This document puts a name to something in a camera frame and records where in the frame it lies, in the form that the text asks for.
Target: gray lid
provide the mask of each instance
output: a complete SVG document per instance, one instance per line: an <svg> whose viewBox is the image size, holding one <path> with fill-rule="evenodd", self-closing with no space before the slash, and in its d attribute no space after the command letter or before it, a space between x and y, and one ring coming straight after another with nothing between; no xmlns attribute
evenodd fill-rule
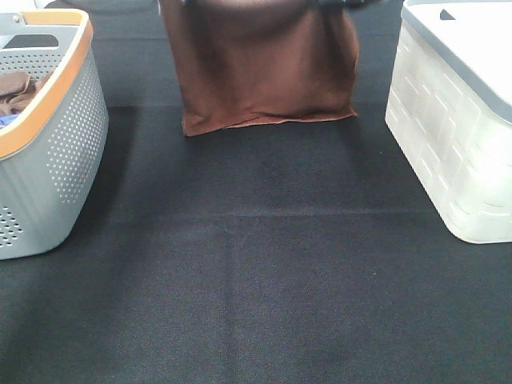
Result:
<svg viewBox="0 0 512 384"><path fill-rule="evenodd" d="M496 115L512 122L511 0L408 0L402 18Z"/></svg>

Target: laundry basket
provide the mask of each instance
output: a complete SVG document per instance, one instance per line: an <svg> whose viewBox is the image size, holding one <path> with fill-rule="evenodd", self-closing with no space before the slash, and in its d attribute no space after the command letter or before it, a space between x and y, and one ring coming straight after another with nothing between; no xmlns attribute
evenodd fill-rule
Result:
<svg viewBox="0 0 512 384"><path fill-rule="evenodd" d="M0 129L0 259L55 248L89 193L108 126L92 33L80 10L0 14L0 35L55 40L55 46L0 50L2 74L40 79L52 72L19 117Z"/></svg>
<svg viewBox="0 0 512 384"><path fill-rule="evenodd" d="M448 229L472 243L512 242L511 17L510 1L402 10L386 121Z"/></svg>

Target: brown cloth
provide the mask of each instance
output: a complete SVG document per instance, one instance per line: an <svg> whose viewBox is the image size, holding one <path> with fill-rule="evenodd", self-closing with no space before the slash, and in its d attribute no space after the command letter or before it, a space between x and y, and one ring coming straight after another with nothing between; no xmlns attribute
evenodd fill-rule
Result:
<svg viewBox="0 0 512 384"><path fill-rule="evenodd" d="M23 72L0 74L0 115L21 113L32 101L51 73L36 82Z"/></svg>
<svg viewBox="0 0 512 384"><path fill-rule="evenodd" d="M352 22L307 0L161 0L184 102L183 130L354 115Z"/></svg>

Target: black fabric surface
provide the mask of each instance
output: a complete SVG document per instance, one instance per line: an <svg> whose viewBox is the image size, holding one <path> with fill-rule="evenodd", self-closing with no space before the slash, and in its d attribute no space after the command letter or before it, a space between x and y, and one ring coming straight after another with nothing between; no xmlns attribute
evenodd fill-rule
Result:
<svg viewBox="0 0 512 384"><path fill-rule="evenodd" d="M0 262L0 383L511 382L512 247L456 239L384 123L399 6L354 14L359 118L196 138L166 41L93 14L105 153L68 239Z"/></svg>

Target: gray plastic basket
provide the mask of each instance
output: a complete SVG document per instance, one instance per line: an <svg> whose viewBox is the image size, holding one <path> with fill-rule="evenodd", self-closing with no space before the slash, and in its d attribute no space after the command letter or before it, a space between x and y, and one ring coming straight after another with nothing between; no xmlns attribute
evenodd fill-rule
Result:
<svg viewBox="0 0 512 384"><path fill-rule="evenodd" d="M0 35L49 34L58 46L0 50L0 73L40 78L35 99L0 129L0 259L40 254L71 231L96 175L108 115L92 27L78 10L0 14Z"/></svg>

